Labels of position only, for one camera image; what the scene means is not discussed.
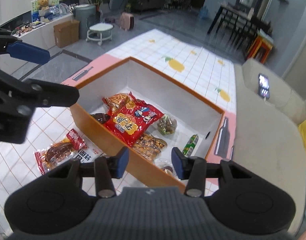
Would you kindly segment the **orange red chips bag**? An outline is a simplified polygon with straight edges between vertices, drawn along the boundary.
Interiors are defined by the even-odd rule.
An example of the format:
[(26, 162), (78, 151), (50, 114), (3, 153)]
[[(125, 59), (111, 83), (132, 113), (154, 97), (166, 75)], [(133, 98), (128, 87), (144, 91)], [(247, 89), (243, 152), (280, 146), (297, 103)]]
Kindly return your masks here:
[(127, 103), (135, 101), (134, 95), (129, 93), (118, 93), (113, 96), (103, 97), (103, 103), (108, 107), (107, 114), (110, 116), (115, 115)]

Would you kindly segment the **white gluten snack pack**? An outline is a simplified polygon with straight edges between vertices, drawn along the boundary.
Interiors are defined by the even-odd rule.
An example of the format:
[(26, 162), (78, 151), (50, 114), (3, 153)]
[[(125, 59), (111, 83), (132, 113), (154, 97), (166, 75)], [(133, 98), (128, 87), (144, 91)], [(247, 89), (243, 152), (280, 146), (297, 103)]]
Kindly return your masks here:
[(73, 158), (79, 159), (81, 163), (91, 163), (97, 157), (101, 157), (103, 152), (97, 148), (81, 148)]

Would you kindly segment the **small clear date walnut pack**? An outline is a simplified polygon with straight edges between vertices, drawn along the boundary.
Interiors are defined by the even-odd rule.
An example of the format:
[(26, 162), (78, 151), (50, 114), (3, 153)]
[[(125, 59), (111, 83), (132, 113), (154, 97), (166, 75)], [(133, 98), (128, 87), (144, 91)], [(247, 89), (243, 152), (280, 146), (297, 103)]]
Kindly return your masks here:
[(154, 161), (154, 164), (163, 172), (173, 177), (176, 176), (176, 172), (174, 171), (173, 165), (170, 161), (163, 158), (158, 158)]

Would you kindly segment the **clear bag green nuts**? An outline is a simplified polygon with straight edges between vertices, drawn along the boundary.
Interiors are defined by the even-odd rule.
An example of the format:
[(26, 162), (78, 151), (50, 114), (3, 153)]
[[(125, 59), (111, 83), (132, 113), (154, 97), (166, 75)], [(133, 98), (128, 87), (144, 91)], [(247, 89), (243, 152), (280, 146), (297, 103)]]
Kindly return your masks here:
[(158, 120), (157, 128), (162, 135), (174, 134), (177, 128), (177, 120), (165, 114)]

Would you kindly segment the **orange cardboard box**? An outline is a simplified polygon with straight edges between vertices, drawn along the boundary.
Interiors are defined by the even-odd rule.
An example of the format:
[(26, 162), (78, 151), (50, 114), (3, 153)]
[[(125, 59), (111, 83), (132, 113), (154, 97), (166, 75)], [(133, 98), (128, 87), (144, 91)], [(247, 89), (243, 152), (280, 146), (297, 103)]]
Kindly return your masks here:
[(95, 65), (77, 89), (75, 125), (109, 156), (127, 147), (126, 169), (146, 186), (184, 191), (172, 150), (206, 159), (224, 120), (223, 109), (133, 57)]

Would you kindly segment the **beige sofa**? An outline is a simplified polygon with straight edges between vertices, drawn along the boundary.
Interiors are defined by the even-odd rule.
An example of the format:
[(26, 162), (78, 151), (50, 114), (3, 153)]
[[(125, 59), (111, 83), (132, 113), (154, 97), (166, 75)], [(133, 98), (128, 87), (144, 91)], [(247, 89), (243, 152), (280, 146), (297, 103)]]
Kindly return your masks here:
[[(254, 59), (236, 64), (236, 131), (233, 161), (286, 191), (296, 213), (289, 233), (304, 230), (306, 151), (298, 126), (306, 120), (306, 100), (282, 78)], [(259, 74), (269, 78), (270, 98), (257, 94)]]

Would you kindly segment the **orange stools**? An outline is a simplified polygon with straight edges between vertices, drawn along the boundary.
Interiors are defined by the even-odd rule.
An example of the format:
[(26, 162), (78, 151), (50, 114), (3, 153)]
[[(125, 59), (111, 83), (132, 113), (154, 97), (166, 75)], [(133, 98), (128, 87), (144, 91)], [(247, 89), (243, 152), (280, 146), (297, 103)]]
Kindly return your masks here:
[(274, 40), (262, 29), (256, 33), (255, 40), (247, 51), (246, 59), (255, 59), (264, 64), (274, 47)]

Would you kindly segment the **green sausage snack pack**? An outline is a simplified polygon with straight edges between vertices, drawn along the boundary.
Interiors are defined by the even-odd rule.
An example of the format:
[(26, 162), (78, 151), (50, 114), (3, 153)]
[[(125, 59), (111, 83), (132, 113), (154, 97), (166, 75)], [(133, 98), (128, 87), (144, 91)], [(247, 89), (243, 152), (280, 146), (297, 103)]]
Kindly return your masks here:
[(182, 150), (182, 153), (186, 157), (190, 157), (193, 153), (193, 150), (195, 149), (197, 143), (198, 143), (199, 137), (197, 134), (194, 134), (190, 137), (189, 141), (184, 146), (184, 149)]

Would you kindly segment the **white round rolling stool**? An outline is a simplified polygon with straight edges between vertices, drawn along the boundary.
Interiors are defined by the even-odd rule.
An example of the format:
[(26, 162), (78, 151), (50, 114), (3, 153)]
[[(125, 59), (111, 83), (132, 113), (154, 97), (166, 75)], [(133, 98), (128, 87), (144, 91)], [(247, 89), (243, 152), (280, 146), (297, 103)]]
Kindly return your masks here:
[(101, 46), (104, 41), (112, 40), (112, 30), (114, 25), (110, 23), (97, 23), (89, 27), (86, 34), (86, 42), (97, 42), (98, 46)]

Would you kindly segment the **blue water jug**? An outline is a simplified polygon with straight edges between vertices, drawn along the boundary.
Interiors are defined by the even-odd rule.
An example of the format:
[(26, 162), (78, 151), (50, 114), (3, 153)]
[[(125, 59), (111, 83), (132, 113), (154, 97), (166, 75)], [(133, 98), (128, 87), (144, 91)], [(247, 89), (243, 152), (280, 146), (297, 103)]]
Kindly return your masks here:
[(206, 20), (208, 18), (209, 10), (206, 6), (201, 7), (198, 13), (198, 18), (201, 20)]

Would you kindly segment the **pink space heater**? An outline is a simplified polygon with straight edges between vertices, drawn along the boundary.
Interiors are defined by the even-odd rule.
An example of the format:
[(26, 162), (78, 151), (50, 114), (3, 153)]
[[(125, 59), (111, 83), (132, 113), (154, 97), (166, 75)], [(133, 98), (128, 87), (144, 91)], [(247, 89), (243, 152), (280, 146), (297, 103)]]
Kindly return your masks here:
[(124, 29), (125, 31), (132, 30), (135, 25), (135, 18), (132, 14), (128, 12), (123, 12), (119, 19), (120, 29)]

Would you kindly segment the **red cartoon snack bag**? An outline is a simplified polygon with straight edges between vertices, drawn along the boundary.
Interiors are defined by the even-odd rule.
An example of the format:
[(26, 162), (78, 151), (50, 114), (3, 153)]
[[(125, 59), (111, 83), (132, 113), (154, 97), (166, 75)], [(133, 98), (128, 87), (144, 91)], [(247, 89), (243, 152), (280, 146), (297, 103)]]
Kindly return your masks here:
[(164, 114), (143, 100), (127, 103), (104, 127), (128, 146), (132, 146), (150, 125), (158, 121)]

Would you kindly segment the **clear pack orange braised snack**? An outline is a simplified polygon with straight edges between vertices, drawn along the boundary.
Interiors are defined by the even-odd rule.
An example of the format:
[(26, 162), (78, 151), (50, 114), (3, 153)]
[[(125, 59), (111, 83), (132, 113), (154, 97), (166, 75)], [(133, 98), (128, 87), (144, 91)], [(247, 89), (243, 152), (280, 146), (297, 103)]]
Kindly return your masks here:
[(148, 161), (154, 162), (160, 156), (162, 150), (167, 148), (167, 143), (163, 139), (143, 133), (132, 148)]

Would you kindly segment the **grey green trash bin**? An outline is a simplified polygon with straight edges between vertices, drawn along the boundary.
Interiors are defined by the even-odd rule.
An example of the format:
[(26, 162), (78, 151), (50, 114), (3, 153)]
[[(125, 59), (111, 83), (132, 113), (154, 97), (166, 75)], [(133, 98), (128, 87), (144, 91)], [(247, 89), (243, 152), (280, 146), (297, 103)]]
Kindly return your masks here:
[(79, 38), (86, 39), (90, 22), (96, 15), (96, 6), (93, 4), (81, 4), (75, 7), (75, 19), (79, 21)]

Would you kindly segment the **brown cardboard carton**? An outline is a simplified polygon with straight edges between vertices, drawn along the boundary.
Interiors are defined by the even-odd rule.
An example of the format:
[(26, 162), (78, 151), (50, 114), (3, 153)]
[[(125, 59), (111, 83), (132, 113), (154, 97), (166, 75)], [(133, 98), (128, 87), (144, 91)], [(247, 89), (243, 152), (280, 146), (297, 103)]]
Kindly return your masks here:
[(63, 48), (79, 40), (79, 24), (77, 20), (66, 21), (54, 25), (55, 44)]

